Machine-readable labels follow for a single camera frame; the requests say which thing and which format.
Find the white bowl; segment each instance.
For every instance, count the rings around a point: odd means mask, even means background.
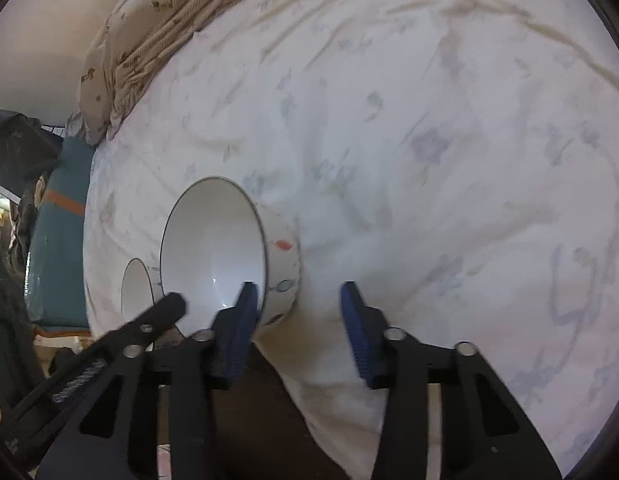
[[[127,264],[120,288],[120,311],[128,322],[155,303],[147,267],[138,258]]]
[[[233,306],[244,282],[258,287],[259,327],[280,321],[300,286],[298,244],[280,215],[252,202],[234,182],[204,178],[180,197],[160,250],[163,293],[188,302],[184,336],[208,328]]]

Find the white bed sheet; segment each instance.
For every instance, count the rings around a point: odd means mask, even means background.
[[[260,339],[318,444],[368,478],[384,393],[338,307],[355,280],[422,341],[471,340],[563,473],[619,398],[619,53],[586,0],[245,0],[97,150],[97,335],[128,261],[158,270],[179,195],[222,175],[300,237],[293,315]]]

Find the bowl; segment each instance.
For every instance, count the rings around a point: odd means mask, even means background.
[[[259,330],[280,322],[300,286],[300,253],[279,214],[254,203],[227,178],[204,178],[176,202],[160,250],[163,293],[188,302],[184,336],[208,328],[233,306],[244,282],[256,283]]]
[[[136,319],[155,302],[147,267],[141,260],[134,258],[127,264],[120,288],[120,311],[123,319],[125,322]]]

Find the brown cloth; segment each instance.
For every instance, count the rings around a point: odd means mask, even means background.
[[[119,0],[85,59],[79,107],[87,142],[115,136],[174,53],[237,1]]]

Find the orange stripe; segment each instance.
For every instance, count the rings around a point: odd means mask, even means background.
[[[84,216],[83,204],[78,203],[75,200],[71,200],[65,195],[61,195],[57,191],[54,191],[53,189],[46,190],[45,196],[42,198],[42,201],[51,202],[52,204],[56,204],[59,208],[65,209],[78,216]]]

